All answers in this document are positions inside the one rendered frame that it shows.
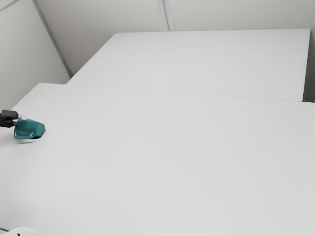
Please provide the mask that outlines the teal faceted mug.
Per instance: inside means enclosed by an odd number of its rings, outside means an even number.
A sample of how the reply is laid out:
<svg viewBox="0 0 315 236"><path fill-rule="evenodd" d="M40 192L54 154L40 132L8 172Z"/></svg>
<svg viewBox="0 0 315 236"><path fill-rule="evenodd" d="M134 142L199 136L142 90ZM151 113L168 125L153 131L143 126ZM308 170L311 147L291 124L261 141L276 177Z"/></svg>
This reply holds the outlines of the teal faceted mug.
<svg viewBox="0 0 315 236"><path fill-rule="evenodd" d="M31 119L19 119L14 128L14 138L16 140L39 139L44 132L44 124Z"/></svg>

